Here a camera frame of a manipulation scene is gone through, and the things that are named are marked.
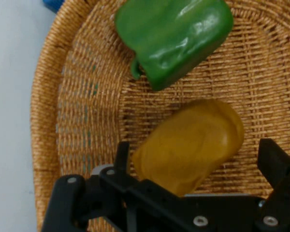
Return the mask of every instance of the green bell pepper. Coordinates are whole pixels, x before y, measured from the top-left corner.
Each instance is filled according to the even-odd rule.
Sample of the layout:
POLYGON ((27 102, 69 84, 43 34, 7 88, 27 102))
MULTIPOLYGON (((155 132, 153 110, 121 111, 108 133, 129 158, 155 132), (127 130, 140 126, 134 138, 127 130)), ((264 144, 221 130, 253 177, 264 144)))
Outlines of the green bell pepper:
POLYGON ((132 75, 145 71, 153 90, 185 76, 227 38, 233 16, 224 0, 128 0, 116 30, 135 51, 132 75))

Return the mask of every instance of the woven texture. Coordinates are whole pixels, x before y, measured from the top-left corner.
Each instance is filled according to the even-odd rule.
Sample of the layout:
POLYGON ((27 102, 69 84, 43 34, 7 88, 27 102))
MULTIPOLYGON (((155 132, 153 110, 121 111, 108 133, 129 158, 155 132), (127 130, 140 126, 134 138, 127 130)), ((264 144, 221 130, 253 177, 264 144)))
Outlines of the woven texture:
MULTIPOLYGON (((119 141, 129 141, 133 152, 195 99, 228 102, 246 130, 239 153, 197 192, 266 197, 272 189, 256 166, 259 139, 273 138, 290 154, 290 0, 227 1, 235 23, 226 42, 161 92, 152 92, 146 78, 132 80, 133 53, 114 26, 123 2, 67 0, 45 40, 31 99, 38 229, 57 178, 88 178, 95 166, 113 163, 119 141)), ((112 231, 102 219, 90 229, 112 231)))

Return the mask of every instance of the bell pepper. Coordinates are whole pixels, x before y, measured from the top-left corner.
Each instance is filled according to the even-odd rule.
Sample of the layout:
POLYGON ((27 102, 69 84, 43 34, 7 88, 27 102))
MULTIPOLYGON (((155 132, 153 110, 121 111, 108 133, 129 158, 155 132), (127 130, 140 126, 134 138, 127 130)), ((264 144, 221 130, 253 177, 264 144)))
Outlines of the bell pepper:
POLYGON ((116 30, 136 56, 153 90, 185 76, 227 38, 233 16, 224 0, 128 0, 118 10, 116 30))
POLYGON ((228 104, 198 100, 162 122, 131 159, 140 179, 183 196, 235 155, 243 140, 241 118, 228 104))

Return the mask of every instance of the pepper stem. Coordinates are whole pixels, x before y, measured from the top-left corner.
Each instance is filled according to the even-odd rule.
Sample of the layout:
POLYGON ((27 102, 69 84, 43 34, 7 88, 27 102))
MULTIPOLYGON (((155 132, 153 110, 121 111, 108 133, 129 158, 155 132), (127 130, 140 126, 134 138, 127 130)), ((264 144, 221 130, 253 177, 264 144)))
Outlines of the pepper stem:
POLYGON ((132 63, 131 63, 130 71, 131 71, 131 74, 135 80, 139 80, 141 75, 142 75, 142 72, 139 68, 139 65, 140 64, 137 61, 137 58, 134 58, 132 63))

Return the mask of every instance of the blue object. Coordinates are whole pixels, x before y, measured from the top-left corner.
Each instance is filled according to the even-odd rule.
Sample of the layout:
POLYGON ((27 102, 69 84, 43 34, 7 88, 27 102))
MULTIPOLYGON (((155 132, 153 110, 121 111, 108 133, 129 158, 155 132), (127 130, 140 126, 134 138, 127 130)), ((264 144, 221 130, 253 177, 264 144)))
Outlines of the blue object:
POLYGON ((51 9, 53 12, 57 13, 63 4, 64 0, 43 0, 47 8, 51 9))

